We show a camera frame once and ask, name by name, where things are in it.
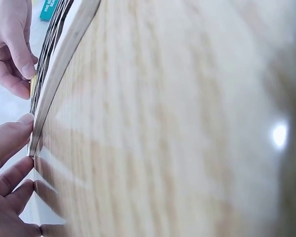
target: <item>guitar body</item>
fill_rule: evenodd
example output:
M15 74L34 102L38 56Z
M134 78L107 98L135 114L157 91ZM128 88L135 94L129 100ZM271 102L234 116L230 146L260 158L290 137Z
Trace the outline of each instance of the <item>guitar body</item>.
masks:
M38 74L44 236L296 237L296 1L92 7Z

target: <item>acoustic guitar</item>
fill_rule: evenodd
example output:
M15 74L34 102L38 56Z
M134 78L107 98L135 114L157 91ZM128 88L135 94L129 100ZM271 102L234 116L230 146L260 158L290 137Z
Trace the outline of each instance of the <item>acoustic guitar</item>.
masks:
M296 237L296 0L60 0L32 86L44 236Z

